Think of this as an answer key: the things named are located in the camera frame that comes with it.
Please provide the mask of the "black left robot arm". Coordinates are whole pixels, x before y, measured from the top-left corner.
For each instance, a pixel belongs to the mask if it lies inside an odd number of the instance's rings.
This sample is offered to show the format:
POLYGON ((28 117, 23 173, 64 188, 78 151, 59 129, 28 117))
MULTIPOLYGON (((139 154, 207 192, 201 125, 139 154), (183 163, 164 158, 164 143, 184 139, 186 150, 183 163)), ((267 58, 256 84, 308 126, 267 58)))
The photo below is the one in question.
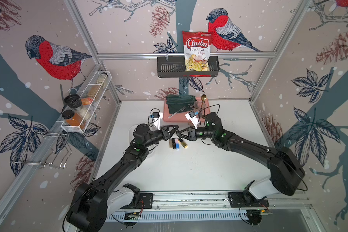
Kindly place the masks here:
POLYGON ((147 124, 138 125, 122 158, 95 181, 76 188, 64 221, 82 232, 98 232, 108 215, 124 206, 137 206, 140 194, 137 187, 126 184, 118 191, 116 187, 143 163, 150 146, 168 141, 178 128, 178 125, 168 125, 152 131, 147 124))

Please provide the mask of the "white storage box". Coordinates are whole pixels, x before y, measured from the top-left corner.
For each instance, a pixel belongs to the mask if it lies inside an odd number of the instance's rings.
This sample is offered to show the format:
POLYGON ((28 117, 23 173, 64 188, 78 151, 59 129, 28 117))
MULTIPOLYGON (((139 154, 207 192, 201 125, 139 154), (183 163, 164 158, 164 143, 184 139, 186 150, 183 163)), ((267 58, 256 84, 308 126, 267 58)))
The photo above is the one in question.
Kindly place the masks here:
POLYGON ((129 131, 128 131, 128 136, 129 136, 128 141, 129 141, 129 143, 130 143, 132 140, 134 140, 134 134, 133 134, 133 133, 136 131, 136 128, 137 128, 138 126, 140 126, 140 124, 133 125, 133 126, 130 127, 130 129, 129 129, 129 131))

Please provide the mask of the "gold black lipstick tube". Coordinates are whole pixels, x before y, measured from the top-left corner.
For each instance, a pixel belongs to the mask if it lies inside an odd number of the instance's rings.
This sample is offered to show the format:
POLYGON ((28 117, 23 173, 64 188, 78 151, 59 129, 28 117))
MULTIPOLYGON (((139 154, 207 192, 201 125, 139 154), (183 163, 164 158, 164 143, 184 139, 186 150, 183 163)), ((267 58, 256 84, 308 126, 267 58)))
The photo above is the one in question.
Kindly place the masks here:
POLYGON ((186 143, 182 138, 178 138, 178 142, 179 142, 184 148, 187 148, 187 147, 188 147, 187 143, 186 143))

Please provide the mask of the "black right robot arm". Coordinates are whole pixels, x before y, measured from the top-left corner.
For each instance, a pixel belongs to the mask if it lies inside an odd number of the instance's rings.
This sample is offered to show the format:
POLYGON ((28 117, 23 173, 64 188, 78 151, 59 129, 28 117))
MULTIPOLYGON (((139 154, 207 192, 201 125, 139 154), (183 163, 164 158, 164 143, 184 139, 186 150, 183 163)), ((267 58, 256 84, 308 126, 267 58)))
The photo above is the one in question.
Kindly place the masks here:
POLYGON ((270 175, 250 182, 243 191, 247 204, 276 193, 293 196, 303 181, 305 172, 294 153, 287 147, 271 148, 246 140, 223 128, 221 118, 215 112, 205 117, 204 127, 190 126, 177 132, 177 136, 189 141, 210 139, 213 145, 225 151, 239 153, 270 170, 270 175))

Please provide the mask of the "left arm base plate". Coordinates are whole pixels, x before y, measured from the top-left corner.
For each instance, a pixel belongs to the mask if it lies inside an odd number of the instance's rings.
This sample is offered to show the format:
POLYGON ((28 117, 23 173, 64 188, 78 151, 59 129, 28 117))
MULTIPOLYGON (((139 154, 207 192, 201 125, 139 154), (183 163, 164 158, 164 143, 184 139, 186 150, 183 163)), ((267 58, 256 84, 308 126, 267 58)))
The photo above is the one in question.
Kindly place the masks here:
POLYGON ((151 209, 153 196, 153 193, 140 193, 139 195, 135 195, 132 202, 121 209, 151 209))

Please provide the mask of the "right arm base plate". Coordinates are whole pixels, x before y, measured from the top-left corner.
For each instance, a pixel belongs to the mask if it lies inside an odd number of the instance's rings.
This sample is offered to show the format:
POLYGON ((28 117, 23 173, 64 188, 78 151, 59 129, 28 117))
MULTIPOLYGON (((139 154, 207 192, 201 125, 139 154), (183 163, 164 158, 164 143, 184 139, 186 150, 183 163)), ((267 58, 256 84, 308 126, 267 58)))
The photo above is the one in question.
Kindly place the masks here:
POLYGON ((231 208, 269 207, 266 197, 257 199, 250 193, 244 193, 243 191, 228 192, 227 197, 231 208))

